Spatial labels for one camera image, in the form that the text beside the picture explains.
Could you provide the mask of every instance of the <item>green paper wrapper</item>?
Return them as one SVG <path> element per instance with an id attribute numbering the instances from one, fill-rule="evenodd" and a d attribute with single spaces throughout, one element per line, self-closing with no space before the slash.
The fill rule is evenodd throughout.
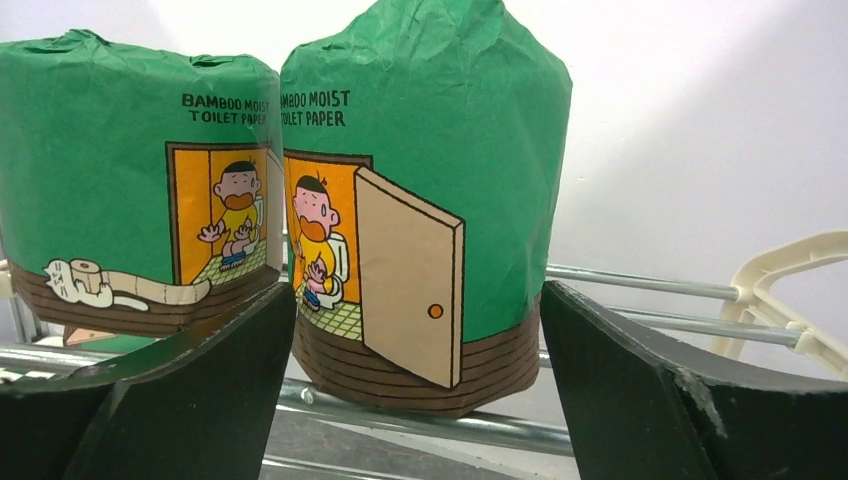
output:
<path id="1" fill-rule="evenodd" d="M 310 378 L 447 416 L 532 385 L 565 65 L 500 0 L 380 0 L 298 47 L 281 91 Z"/>
<path id="2" fill-rule="evenodd" d="M 276 72 L 86 30 L 2 44 L 0 65 L 0 228 L 41 319 L 163 336 L 277 281 Z"/>

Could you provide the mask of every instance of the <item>cartoon man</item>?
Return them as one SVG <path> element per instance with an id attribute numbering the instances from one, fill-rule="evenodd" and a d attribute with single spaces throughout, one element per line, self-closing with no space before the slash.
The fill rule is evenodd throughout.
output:
<path id="1" fill-rule="evenodd" d="M 300 226 L 300 235 L 293 242 L 294 252 L 303 266 L 304 303 L 318 311 L 318 294 L 327 294 L 333 288 L 336 258 L 330 243 L 332 228 L 341 222 L 339 212 L 330 205 L 330 196 L 323 182 L 304 175 L 297 181 L 294 191 L 294 211 Z"/>
<path id="2" fill-rule="evenodd" d="M 214 243 L 224 234 L 227 241 L 221 249 L 221 271 L 229 270 L 244 263 L 247 253 L 244 248 L 259 233 L 259 211 L 254 205 L 261 184 L 252 161 L 233 162 L 221 173 L 221 181 L 212 187 L 212 191 L 223 202 L 224 210 L 220 220 L 200 229 L 197 236 L 201 241 Z"/>

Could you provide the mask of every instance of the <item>orange door knob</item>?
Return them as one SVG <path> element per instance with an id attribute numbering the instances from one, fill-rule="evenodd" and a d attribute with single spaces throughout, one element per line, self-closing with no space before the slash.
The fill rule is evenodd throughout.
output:
<path id="1" fill-rule="evenodd" d="M 445 309 L 441 305 L 433 304 L 427 309 L 427 314 L 430 318 L 439 318 L 445 313 Z"/>

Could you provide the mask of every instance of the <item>brown stripe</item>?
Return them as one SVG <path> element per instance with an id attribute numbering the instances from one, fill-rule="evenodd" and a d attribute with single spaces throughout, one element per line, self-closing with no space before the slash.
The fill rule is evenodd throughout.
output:
<path id="1" fill-rule="evenodd" d="M 17 281 L 17 269 L 15 272 L 15 277 L 13 280 Z M 21 279 L 24 280 L 29 288 L 21 288 L 21 290 L 30 291 L 33 295 L 43 298 L 51 298 L 57 299 L 58 297 L 53 293 L 53 291 L 47 287 L 45 284 L 47 282 L 47 277 L 38 277 L 37 281 L 32 281 L 31 278 L 27 278 L 27 276 L 32 277 L 33 274 L 29 272 L 25 272 L 24 275 L 21 275 Z M 245 295 L 250 294 L 253 291 L 259 290 L 256 285 L 257 282 L 261 282 L 261 285 L 268 285 L 274 283 L 279 278 L 279 272 L 270 267 L 260 267 L 254 272 L 251 272 L 237 280 L 233 280 L 231 282 L 227 282 L 223 285 L 218 285 L 213 287 L 209 291 L 209 295 L 201 300 L 200 302 L 194 305 L 160 305 L 156 303 L 150 304 L 150 311 L 148 312 L 137 312 L 128 307 L 123 307 L 117 305 L 115 307 L 110 308 L 110 310 L 114 309 L 115 311 L 124 311 L 132 314 L 133 317 L 137 317 L 138 315 L 190 315 L 196 314 L 199 311 L 215 309 L 220 310 L 221 305 L 229 305 L 232 303 L 234 299 L 238 299 L 240 297 L 244 297 Z"/>
<path id="2" fill-rule="evenodd" d="M 318 373 L 318 371 L 314 369 L 308 361 L 304 362 L 303 358 L 298 358 L 298 363 L 300 363 L 301 368 L 303 368 L 304 372 L 309 375 L 319 390 L 337 396 L 341 399 L 374 405 L 381 408 L 415 410 L 450 417 L 462 416 L 483 404 L 492 402 L 512 393 L 526 390 L 533 385 L 539 373 L 538 361 L 532 361 L 531 359 L 524 365 L 523 371 L 519 372 L 515 378 L 510 379 L 510 381 L 491 385 L 488 388 L 475 392 L 472 395 L 445 399 L 401 399 L 378 396 L 370 391 L 362 391 L 342 386 L 335 382 L 332 377 Z"/>
<path id="3" fill-rule="evenodd" d="M 398 385 L 393 384 L 391 376 L 381 374 L 379 372 L 369 370 L 358 370 L 349 364 L 336 362 L 326 356 L 316 358 L 309 351 L 308 344 L 301 338 L 299 352 L 303 355 L 303 360 L 309 363 L 313 370 L 325 371 L 327 376 L 335 379 L 335 383 L 362 392 L 375 392 L 374 395 L 379 397 L 391 397 L 397 399 L 451 399 L 456 397 L 472 397 L 481 390 L 485 390 L 492 385 L 501 384 L 505 381 L 514 379 L 516 373 L 525 367 L 527 362 L 532 361 L 536 352 L 535 347 L 531 344 L 520 351 L 505 355 L 500 368 L 493 369 L 488 375 L 475 378 L 473 380 L 465 380 L 454 387 L 453 389 L 445 389 L 433 384 L 429 385 Z"/>
<path id="4" fill-rule="evenodd" d="M 305 320 L 304 323 L 309 324 L 314 327 L 314 330 L 309 329 L 310 335 L 315 335 L 321 342 L 329 345 L 332 348 L 338 350 L 344 350 L 345 352 L 352 353 L 355 355 L 362 355 L 367 357 L 373 357 L 374 353 L 371 352 L 362 342 L 354 341 L 351 342 L 350 339 L 341 337 L 339 335 L 334 335 L 330 332 L 322 330 L 321 328 L 315 327 L 311 322 Z M 518 338 L 527 335 L 535 335 L 538 338 L 539 331 L 539 317 L 538 316 L 530 316 L 524 322 L 516 325 L 515 327 L 499 333 L 497 335 L 488 337 L 484 340 L 478 340 L 476 342 L 464 343 L 462 345 L 462 356 L 463 356 L 463 366 L 465 366 L 465 362 L 469 362 L 472 366 L 477 366 L 481 362 L 486 361 L 487 359 L 492 357 L 492 353 L 490 350 L 500 350 L 504 346 L 515 342 Z M 482 354 L 480 359 L 475 359 L 475 355 Z M 374 369 L 384 369 L 387 371 L 394 370 L 395 367 L 391 363 L 386 363 L 386 368 L 381 368 L 377 365 L 369 365 L 369 368 Z"/>
<path id="5" fill-rule="evenodd" d="M 386 385 L 403 385 L 409 387 L 432 386 L 426 380 L 409 375 L 375 353 L 366 356 L 363 354 L 350 354 L 348 350 L 336 349 L 332 345 L 322 342 L 321 337 L 323 335 L 320 335 L 319 332 L 332 335 L 316 327 L 302 316 L 298 316 L 297 335 L 301 337 L 301 341 L 304 343 L 304 349 L 312 353 L 312 356 L 317 355 L 319 358 L 326 357 L 331 362 L 344 364 L 335 367 L 340 373 L 353 378 L 384 382 Z M 462 382 L 473 381 L 505 368 L 511 362 L 515 361 L 516 355 L 523 355 L 523 352 L 528 348 L 538 351 L 538 334 L 525 334 L 517 337 L 510 344 L 504 344 L 501 349 L 486 350 L 484 353 L 475 355 L 473 358 L 476 361 L 474 362 L 469 362 L 468 357 L 463 358 Z"/>
<path id="6" fill-rule="evenodd" d="M 70 304 L 57 297 L 46 285 L 47 277 L 27 272 L 14 264 L 12 271 L 16 290 L 39 317 L 60 324 L 145 336 L 169 335 L 190 323 L 220 315 L 279 278 L 279 272 L 262 266 L 244 277 L 214 287 L 209 296 L 195 305 L 153 303 L 150 311 L 139 312 L 121 305 L 101 309 Z"/>

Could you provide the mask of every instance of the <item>cartoon beard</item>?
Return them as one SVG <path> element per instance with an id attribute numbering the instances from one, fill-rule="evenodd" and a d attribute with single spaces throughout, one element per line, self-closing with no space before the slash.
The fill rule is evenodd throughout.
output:
<path id="1" fill-rule="evenodd" d="M 244 210 L 253 205 L 253 194 L 229 195 L 224 199 L 224 206 L 230 210 Z"/>
<path id="2" fill-rule="evenodd" d="M 300 231 L 303 236 L 313 242 L 323 242 L 327 239 L 327 232 L 319 222 L 310 222 L 306 217 L 300 217 Z"/>

